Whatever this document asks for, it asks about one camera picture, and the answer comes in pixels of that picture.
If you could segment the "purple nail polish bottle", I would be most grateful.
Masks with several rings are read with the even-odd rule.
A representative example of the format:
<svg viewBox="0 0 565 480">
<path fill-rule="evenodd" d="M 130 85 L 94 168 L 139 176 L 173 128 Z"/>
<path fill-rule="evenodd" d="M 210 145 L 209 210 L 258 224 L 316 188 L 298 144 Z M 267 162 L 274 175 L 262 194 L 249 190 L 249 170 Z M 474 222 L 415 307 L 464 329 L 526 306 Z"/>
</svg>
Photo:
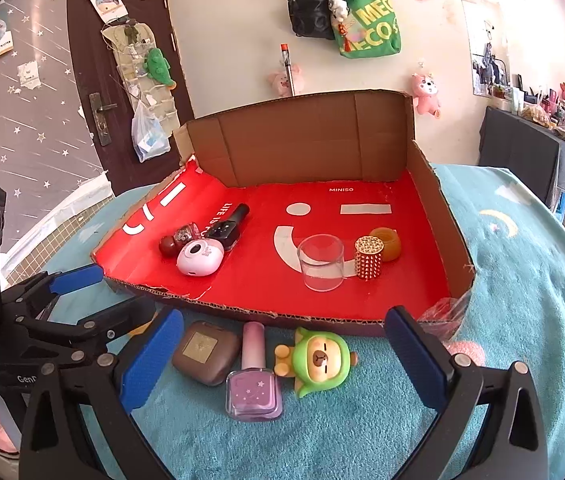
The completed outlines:
<svg viewBox="0 0 565 480">
<path fill-rule="evenodd" d="M 267 422 L 282 414 L 277 376 L 266 366 L 265 327 L 243 325 L 241 367 L 226 378 L 226 412 L 241 422 Z"/>
</svg>

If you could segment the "teal blanket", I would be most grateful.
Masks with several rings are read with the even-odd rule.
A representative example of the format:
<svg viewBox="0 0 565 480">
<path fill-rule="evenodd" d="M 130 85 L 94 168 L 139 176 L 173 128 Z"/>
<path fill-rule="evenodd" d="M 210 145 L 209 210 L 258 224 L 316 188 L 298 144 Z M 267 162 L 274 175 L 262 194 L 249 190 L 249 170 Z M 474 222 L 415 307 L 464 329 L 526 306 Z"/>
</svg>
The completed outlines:
<svg viewBox="0 0 565 480">
<path fill-rule="evenodd" d="M 565 229 L 504 169 L 436 166 L 442 192 L 475 271 L 458 336 L 486 363 L 524 362 L 535 384 L 548 450 L 548 477 L 565 477 Z M 48 262 L 50 272 L 84 266 L 126 212 L 156 184 L 112 200 Z M 239 318 L 183 306 L 240 333 Z M 299 327 L 265 323 L 268 349 L 292 344 Z M 426 408 L 382 332 L 341 334 L 359 363 L 337 388 L 300 399 L 281 379 L 282 414 L 241 422 L 226 412 L 224 387 L 167 366 L 133 418 L 177 479 L 389 479 L 416 448 L 434 412 Z"/>
</svg>

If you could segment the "brown compact case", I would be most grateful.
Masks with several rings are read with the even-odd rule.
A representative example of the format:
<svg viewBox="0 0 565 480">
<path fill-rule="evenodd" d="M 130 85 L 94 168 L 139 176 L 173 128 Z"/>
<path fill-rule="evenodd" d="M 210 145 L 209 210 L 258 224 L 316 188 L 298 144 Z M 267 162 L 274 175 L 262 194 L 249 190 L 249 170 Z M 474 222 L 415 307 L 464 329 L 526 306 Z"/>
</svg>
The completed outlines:
<svg viewBox="0 0 565 480">
<path fill-rule="evenodd" d="M 190 324 L 172 356 L 180 373 L 209 387 L 222 384 L 238 358 L 241 338 L 231 330 L 196 321 Z"/>
</svg>

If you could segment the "wall mirror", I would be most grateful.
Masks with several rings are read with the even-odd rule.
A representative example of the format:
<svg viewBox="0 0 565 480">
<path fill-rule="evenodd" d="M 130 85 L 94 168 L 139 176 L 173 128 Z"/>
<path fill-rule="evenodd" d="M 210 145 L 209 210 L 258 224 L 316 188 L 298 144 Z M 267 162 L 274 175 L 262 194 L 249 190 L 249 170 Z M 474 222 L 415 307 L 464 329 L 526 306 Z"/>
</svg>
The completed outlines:
<svg viewBox="0 0 565 480">
<path fill-rule="evenodd" d="M 510 84 L 508 39 L 501 24 L 499 5 L 486 0 L 463 0 L 462 9 L 468 34 L 473 94 L 491 96 L 495 87 Z"/>
</svg>

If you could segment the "gold studded cylinder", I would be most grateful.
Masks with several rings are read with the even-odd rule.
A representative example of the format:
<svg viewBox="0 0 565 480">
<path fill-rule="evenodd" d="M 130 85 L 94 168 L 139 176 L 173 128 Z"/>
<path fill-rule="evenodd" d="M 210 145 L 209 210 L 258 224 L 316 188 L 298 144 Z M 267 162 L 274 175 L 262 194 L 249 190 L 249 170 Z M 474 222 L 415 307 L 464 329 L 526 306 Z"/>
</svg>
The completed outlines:
<svg viewBox="0 0 565 480">
<path fill-rule="evenodd" d="M 383 240 L 366 235 L 356 240 L 354 247 L 356 275 L 364 281 L 378 278 L 382 270 Z"/>
</svg>

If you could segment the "green tote bag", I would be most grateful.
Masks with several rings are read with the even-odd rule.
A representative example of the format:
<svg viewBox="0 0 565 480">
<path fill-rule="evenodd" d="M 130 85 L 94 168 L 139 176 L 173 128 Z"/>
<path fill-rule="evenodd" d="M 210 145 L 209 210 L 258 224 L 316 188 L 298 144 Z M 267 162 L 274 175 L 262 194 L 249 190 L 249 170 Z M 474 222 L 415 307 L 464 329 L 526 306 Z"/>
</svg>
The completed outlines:
<svg viewBox="0 0 565 480">
<path fill-rule="evenodd" d="M 329 0 L 340 55 L 381 58 L 401 52 L 401 33 L 391 0 Z"/>
</svg>

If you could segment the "green plush toy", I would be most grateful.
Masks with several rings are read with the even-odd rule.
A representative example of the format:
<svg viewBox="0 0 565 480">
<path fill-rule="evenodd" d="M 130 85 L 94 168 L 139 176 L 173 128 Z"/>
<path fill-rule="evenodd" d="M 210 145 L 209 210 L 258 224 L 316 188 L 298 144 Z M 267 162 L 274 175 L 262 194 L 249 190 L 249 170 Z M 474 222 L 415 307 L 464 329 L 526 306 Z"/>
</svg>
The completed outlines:
<svg viewBox="0 0 565 480">
<path fill-rule="evenodd" d="M 174 90 L 177 87 L 176 82 L 171 77 L 171 65 L 165 58 L 163 52 L 159 48 L 151 48 L 144 63 L 147 74 L 160 84 L 164 84 L 168 90 Z"/>
</svg>

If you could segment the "glittery perfume bottle red cap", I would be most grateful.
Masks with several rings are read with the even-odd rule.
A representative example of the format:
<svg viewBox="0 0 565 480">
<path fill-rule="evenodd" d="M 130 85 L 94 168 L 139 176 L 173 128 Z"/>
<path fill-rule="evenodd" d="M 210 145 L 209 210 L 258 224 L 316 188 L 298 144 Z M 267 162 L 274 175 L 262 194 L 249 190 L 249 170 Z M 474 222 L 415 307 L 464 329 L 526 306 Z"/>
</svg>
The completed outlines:
<svg viewBox="0 0 565 480">
<path fill-rule="evenodd" d="M 165 258 L 176 258 L 191 240 L 198 240 L 200 237 L 200 229 L 194 222 L 185 224 L 174 234 L 160 239 L 159 252 Z"/>
</svg>

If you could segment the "pink plush on wall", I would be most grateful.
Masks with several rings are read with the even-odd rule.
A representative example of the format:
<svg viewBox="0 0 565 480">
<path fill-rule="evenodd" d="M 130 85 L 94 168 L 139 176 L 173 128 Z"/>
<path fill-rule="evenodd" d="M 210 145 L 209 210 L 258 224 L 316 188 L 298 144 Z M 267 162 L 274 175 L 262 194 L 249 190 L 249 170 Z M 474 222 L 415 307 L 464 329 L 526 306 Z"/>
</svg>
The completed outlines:
<svg viewBox="0 0 565 480">
<path fill-rule="evenodd" d="M 431 75 L 413 73 L 411 76 L 412 101 L 419 115 L 441 115 L 439 88 Z"/>
</svg>

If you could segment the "black side table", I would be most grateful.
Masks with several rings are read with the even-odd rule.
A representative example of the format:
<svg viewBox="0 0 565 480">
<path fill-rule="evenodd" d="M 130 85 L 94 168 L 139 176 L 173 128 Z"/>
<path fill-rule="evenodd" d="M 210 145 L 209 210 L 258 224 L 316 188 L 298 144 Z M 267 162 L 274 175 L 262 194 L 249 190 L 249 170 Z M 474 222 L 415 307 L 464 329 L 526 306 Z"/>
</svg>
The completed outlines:
<svg viewBox="0 0 565 480">
<path fill-rule="evenodd" d="M 481 166 L 509 169 L 549 209 L 565 193 L 565 141 L 536 122 L 489 106 L 479 152 Z"/>
</svg>

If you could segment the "black smartwatch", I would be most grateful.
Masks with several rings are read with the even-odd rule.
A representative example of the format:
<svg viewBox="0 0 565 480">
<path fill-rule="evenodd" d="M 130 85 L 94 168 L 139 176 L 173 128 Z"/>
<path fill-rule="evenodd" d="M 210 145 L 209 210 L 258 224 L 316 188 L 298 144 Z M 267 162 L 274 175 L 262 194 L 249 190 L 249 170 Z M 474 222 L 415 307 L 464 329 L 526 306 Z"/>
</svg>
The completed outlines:
<svg viewBox="0 0 565 480">
<path fill-rule="evenodd" d="M 229 252 L 238 242 L 241 223 L 249 212 L 250 208 L 247 204 L 239 204 L 227 219 L 216 222 L 204 237 L 208 240 L 217 240 L 224 247 L 224 251 Z"/>
</svg>

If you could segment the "white pink round case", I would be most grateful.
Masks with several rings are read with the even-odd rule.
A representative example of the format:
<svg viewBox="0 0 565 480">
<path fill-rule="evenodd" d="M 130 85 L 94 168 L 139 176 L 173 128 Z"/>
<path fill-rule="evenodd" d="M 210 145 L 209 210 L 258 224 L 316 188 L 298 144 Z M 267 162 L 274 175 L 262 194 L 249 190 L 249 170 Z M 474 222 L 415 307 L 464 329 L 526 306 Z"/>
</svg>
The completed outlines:
<svg viewBox="0 0 565 480">
<path fill-rule="evenodd" d="M 176 266 L 184 275 L 203 278 L 214 274 L 223 262 L 225 249 L 212 238 L 191 240 L 179 252 Z"/>
</svg>

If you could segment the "amber round holder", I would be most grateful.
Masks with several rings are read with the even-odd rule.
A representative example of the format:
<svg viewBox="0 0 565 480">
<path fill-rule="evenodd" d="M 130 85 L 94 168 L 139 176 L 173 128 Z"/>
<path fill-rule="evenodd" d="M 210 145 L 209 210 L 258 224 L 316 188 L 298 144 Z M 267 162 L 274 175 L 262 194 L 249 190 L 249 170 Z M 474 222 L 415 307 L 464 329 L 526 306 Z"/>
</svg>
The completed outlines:
<svg viewBox="0 0 565 480">
<path fill-rule="evenodd" d="M 370 232 L 370 235 L 377 237 L 383 243 L 383 262 L 394 261 L 401 255 L 401 239 L 394 229 L 375 228 Z"/>
</svg>

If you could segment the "green hooded bear figurine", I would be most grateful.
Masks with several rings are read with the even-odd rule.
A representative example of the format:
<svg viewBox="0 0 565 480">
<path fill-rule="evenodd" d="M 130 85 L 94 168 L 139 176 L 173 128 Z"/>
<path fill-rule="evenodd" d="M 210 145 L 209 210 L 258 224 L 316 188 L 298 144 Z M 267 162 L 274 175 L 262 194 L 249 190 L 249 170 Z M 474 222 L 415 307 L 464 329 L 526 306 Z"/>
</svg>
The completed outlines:
<svg viewBox="0 0 565 480">
<path fill-rule="evenodd" d="M 278 344 L 274 357 L 275 375 L 292 378 L 300 399 L 339 387 L 359 363 L 358 354 L 340 335 L 304 327 L 295 330 L 293 346 Z"/>
</svg>

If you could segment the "clear glass cup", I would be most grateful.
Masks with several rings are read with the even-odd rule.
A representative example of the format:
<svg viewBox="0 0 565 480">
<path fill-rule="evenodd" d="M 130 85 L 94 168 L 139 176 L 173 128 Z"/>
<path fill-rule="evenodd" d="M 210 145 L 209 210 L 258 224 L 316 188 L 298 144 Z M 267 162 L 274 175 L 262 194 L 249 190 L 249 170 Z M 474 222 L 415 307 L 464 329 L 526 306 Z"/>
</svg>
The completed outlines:
<svg viewBox="0 0 565 480">
<path fill-rule="evenodd" d="M 303 281 L 313 292 L 332 292 L 344 281 L 344 245 L 339 237 L 315 234 L 299 243 Z"/>
</svg>

